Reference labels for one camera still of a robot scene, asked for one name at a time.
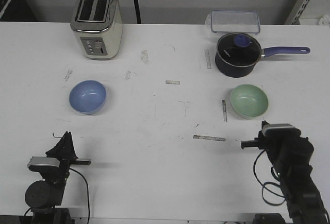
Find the pot lid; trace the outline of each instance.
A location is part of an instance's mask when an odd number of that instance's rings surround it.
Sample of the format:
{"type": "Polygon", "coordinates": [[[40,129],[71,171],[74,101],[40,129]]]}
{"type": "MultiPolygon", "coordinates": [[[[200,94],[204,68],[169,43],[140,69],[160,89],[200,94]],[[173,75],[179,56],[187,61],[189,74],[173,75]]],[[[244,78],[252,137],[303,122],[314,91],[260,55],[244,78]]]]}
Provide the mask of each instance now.
{"type": "Polygon", "coordinates": [[[252,66],[261,58],[261,47],[256,39],[244,33],[228,33],[217,44],[218,55],[232,66],[252,66]]]}

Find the purple handle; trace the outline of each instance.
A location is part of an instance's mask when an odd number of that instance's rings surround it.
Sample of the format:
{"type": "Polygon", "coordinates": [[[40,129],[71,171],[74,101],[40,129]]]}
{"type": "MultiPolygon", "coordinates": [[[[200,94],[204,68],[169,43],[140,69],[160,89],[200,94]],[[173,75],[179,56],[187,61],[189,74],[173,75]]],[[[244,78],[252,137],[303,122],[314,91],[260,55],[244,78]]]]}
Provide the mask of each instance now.
{"type": "Polygon", "coordinates": [[[279,53],[295,53],[295,54],[308,54],[310,49],[308,47],[291,47],[291,46],[277,46],[263,49],[264,57],[269,57],[279,53]]]}

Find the table surface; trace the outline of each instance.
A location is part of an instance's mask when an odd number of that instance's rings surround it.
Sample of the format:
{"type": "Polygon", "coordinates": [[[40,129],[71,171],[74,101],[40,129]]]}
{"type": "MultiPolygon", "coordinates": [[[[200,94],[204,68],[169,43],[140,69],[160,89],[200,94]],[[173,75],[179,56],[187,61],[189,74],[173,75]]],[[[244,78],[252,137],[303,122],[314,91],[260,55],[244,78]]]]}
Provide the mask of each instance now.
{"type": "MultiPolygon", "coordinates": [[[[287,219],[285,204],[268,206],[261,198],[252,172],[260,151],[240,148],[264,119],[290,123],[309,137],[311,176],[330,209],[329,27],[262,26],[254,36],[261,47],[308,46],[311,53],[265,58],[243,78],[219,72],[217,38],[203,25],[124,24],[120,51],[107,61],[85,58],[67,23],[0,23],[0,31],[0,214],[25,212],[25,191],[41,180],[27,169],[29,159],[59,141],[53,133],[71,131],[77,156],[92,161],[74,168],[89,182],[93,217],[247,220],[279,212],[287,219]],[[107,90],[95,115],[80,114],[68,102],[72,87],[87,79],[107,90]],[[229,94],[244,83],[268,95],[262,117],[244,120],[232,110],[229,94]]],[[[270,167],[262,156],[261,181],[272,179],[270,167]]],[[[62,206],[72,216],[87,216],[86,188],[74,173],[62,206]]]]}

